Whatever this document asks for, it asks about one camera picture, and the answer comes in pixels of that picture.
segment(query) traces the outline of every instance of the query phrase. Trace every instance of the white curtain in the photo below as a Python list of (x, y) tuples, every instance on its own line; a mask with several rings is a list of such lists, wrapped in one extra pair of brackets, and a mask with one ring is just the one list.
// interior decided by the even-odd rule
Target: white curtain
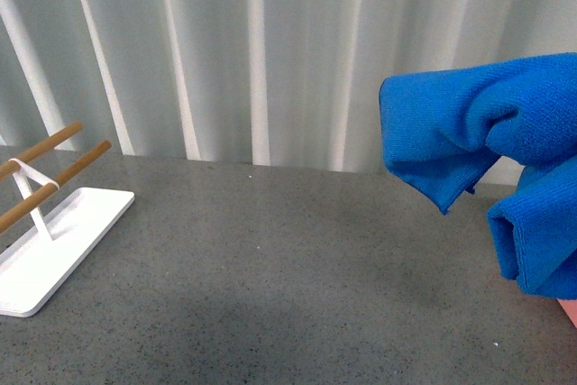
[[(393, 74), (577, 50), (577, 0), (0, 0), (0, 144), (374, 172)], [(515, 182), (505, 161), (489, 182)]]

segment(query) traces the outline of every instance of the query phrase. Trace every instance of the towel rack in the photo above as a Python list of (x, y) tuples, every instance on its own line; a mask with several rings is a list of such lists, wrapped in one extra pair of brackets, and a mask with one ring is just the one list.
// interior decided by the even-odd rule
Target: towel rack
[[(0, 254), (0, 315), (26, 317), (40, 310), (134, 201), (130, 191), (79, 188), (42, 215), (40, 204), (112, 146), (104, 140), (54, 179), (28, 165), (82, 128), (75, 122), (0, 165), (0, 181), (12, 175), (23, 196), (0, 216), (0, 234), (28, 214), (34, 222)], [(32, 192), (28, 179), (41, 187)]]

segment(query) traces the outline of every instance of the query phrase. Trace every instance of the towel fold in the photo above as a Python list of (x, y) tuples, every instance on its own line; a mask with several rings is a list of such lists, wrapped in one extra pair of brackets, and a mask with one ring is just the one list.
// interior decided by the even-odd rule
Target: towel fold
[(527, 167), (487, 215), (505, 278), (577, 298), (577, 54), (388, 78), (387, 169), (444, 214), (500, 156)]
[(519, 183), (487, 219), (503, 277), (527, 294), (577, 298), (577, 157)]
[(380, 89), (387, 169), (444, 214), (505, 155), (547, 165), (577, 154), (577, 54), (391, 77)]

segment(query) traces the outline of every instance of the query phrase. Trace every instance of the blue cloth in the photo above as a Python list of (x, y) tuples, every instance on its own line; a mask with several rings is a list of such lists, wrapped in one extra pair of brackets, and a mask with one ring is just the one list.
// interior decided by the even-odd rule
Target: blue cloth
[(500, 156), (526, 165), (488, 213), (502, 275), (577, 298), (577, 54), (388, 78), (380, 115), (385, 166), (444, 214)]

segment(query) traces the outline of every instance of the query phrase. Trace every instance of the countertop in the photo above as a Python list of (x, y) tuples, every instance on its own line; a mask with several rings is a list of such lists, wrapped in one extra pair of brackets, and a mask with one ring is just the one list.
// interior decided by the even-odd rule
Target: countertop
[(42, 208), (78, 187), (135, 200), (39, 313), (0, 316), (2, 384), (577, 381), (558, 303), (499, 275), (494, 198), (442, 216), (386, 174), (107, 153)]

